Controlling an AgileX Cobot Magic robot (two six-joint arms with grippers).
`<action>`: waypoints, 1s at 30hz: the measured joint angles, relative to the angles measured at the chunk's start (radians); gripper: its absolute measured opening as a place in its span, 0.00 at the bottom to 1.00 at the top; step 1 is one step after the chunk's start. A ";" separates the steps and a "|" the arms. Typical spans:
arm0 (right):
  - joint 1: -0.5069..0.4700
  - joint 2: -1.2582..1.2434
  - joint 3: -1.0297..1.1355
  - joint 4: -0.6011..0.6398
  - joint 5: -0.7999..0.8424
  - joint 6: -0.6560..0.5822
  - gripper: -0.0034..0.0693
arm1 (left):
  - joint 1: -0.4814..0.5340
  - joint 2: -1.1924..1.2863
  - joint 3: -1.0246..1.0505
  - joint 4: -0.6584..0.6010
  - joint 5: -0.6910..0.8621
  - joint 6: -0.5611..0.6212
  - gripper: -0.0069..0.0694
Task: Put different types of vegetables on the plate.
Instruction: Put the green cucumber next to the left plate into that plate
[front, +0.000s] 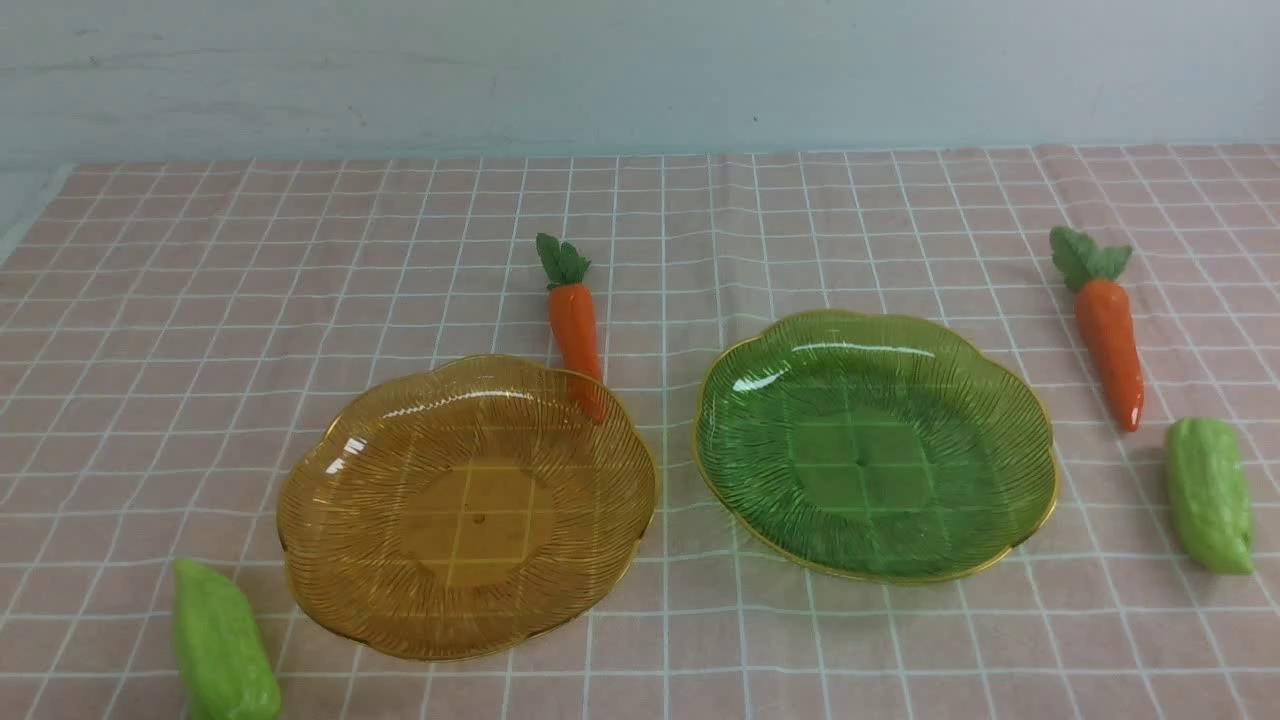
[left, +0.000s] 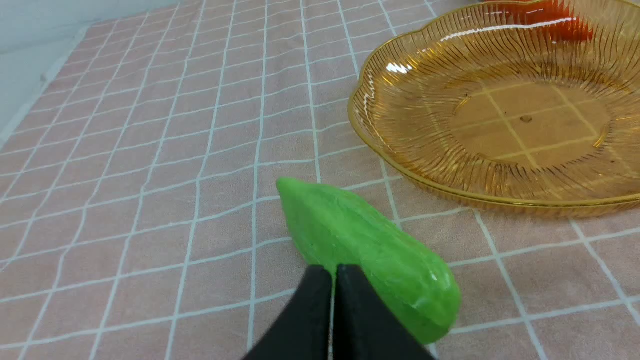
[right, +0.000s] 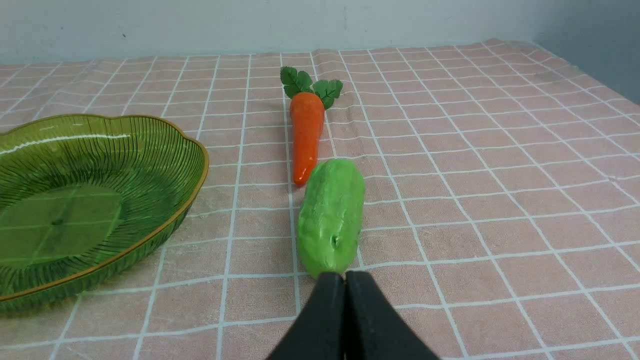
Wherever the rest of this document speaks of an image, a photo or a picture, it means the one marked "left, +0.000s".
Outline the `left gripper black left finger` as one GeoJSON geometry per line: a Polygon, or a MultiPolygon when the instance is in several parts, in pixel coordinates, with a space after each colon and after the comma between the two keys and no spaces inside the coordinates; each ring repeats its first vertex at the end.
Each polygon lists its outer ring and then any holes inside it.
{"type": "Polygon", "coordinates": [[[310,265],[284,310],[245,360],[326,360],[332,290],[329,271],[310,265]]]}

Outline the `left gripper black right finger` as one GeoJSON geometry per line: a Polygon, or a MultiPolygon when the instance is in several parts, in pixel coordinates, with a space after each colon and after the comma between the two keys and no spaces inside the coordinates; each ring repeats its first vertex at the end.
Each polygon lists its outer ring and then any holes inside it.
{"type": "Polygon", "coordinates": [[[336,272],[333,358],[335,360],[432,360],[434,356],[384,304],[360,267],[336,272]]]}

